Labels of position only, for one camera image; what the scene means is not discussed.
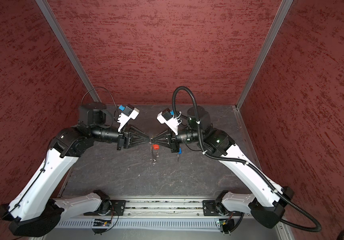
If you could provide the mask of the silver keyring with keys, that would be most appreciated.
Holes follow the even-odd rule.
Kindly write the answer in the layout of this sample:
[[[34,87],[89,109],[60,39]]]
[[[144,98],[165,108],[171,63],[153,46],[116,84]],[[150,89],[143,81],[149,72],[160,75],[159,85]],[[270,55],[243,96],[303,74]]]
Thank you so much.
[[[156,164],[158,162],[158,158],[159,158],[159,148],[160,146],[155,142],[154,139],[150,139],[151,144],[151,160],[153,162],[153,164]]]

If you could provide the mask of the blue capped key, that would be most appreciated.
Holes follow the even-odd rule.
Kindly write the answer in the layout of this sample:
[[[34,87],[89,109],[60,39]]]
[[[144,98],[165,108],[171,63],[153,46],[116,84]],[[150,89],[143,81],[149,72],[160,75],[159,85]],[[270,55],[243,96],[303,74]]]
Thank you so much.
[[[177,154],[177,161],[178,161],[178,162],[180,161],[181,154],[182,154],[182,149],[179,148],[179,151],[178,151],[178,154]]]

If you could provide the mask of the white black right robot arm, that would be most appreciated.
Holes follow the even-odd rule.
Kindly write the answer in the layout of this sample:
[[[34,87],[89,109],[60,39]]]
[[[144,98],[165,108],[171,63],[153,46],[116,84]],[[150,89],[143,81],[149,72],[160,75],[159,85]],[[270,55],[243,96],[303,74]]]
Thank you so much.
[[[213,127],[204,108],[191,107],[187,114],[187,126],[180,129],[181,113],[168,108],[160,112],[157,120],[167,125],[168,130],[153,140],[164,138],[173,153],[179,152],[181,144],[197,143],[205,156],[225,165],[250,190],[248,195],[222,191],[213,201],[213,209],[218,215],[228,216],[233,212],[250,214],[262,226],[269,229],[275,227],[282,221],[293,191],[281,187],[263,174],[226,132]]]

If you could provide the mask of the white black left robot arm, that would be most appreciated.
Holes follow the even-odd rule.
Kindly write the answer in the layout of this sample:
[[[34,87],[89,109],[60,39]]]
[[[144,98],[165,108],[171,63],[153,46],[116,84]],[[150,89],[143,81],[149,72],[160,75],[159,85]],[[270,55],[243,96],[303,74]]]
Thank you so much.
[[[107,105],[93,102],[79,107],[77,125],[61,130],[50,142],[46,157],[21,193],[9,204],[0,205],[0,218],[10,222],[9,230],[16,237],[42,237],[58,223],[75,216],[93,213],[113,217],[110,197],[101,190],[73,198],[55,200],[52,193],[70,168],[95,142],[117,143],[117,149],[129,148],[132,138],[149,139],[141,130],[128,125],[140,111],[119,106],[117,121],[110,125],[112,114]]]

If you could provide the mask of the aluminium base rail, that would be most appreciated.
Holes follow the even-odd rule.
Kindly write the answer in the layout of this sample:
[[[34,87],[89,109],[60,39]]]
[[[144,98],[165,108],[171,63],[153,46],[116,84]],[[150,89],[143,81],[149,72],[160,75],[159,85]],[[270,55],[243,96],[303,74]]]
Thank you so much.
[[[161,197],[106,197],[96,193],[75,198],[59,198],[56,205],[64,209],[61,220],[89,216],[111,220],[121,218],[206,218],[251,214],[251,207],[258,199],[252,194],[227,192],[218,197],[161,196]]]

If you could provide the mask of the aluminium corner post left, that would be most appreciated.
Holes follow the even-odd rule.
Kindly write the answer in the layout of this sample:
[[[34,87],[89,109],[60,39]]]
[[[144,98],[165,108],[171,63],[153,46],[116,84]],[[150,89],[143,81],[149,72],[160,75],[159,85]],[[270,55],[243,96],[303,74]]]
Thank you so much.
[[[91,80],[89,79],[86,71],[84,70],[81,62],[79,61],[75,51],[73,50],[70,42],[68,41],[64,31],[62,30],[59,22],[57,21],[48,1],[45,0],[36,0],[35,1],[43,13],[46,21],[50,25],[52,31],[54,32],[56,38],[58,39],[59,43],[61,44],[63,50],[65,51],[68,59],[72,63],[74,69],[76,70],[78,76],[82,80],[84,86],[89,91],[94,88]]]

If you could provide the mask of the aluminium corner post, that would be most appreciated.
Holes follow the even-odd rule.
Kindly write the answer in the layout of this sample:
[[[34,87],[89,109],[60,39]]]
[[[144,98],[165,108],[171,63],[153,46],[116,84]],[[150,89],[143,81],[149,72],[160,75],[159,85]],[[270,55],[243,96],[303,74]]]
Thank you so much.
[[[54,32],[56,38],[58,39],[59,43],[61,44],[63,50],[65,51],[68,59],[72,63],[74,69],[76,70],[78,76],[82,80],[84,86],[89,91],[94,88],[91,80],[89,79],[86,71],[84,70],[81,62],[79,61],[75,51],[73,50],[70,42],[68,41],[64,31],[62,30],[59,22],[57,21],[48,1],[45,0],[36,0],[35,1],[43,13],[46,21],[50,25],[52,31]]]
[[[250,72],[250,75],[247,79],[246,85],[237,101],[236,104],[236,110],[240,111],[244,101],[247,98],[247,95],[260,71],[261,66],[263,65],[265,58],[281,28],[281,25],[283,24],[283,21],[291,7],[291,5],[293,4],[293,0],[282,0],[281,4],[278,8],[278,11],[274,17],[274,20],[270,26],[270,29],[266,35],[266,38],[264,40],[264,43],[261,47],[261,50],[256,58],[256,61],[253,65],[253,68]]]

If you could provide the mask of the aluminium corner post right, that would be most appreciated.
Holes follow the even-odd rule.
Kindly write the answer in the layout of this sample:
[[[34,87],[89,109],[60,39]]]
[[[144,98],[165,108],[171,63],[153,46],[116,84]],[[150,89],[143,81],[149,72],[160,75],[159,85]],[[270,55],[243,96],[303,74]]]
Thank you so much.
[[[261,47],[261,50],[256,58],[256,61],[253,65],[253,68],[250,72],[250,75],[247,79],[246,85],[237,101],[236,104],[236,110],[240,111],[244,101],[247,98],[247,95],[260,71],[261,66],[263,65],[265,58],[281,28],[281,25],[283,24],[283,21],[291,7],[291,5],[293,4],[293,0],[282,0],[281,4],[278,8],[278,11],[274,17],[274,20],[270,26],[270,29],[266,35],[266,38],[264,40],[264,43]]]

